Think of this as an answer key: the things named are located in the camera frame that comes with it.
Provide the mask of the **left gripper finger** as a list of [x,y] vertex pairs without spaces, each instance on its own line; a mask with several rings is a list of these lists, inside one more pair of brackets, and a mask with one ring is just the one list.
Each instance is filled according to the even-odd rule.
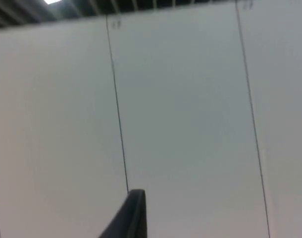
[[100,238],[146,238],[147,203],[143,189],[129,191],[122,206],[100,235]]

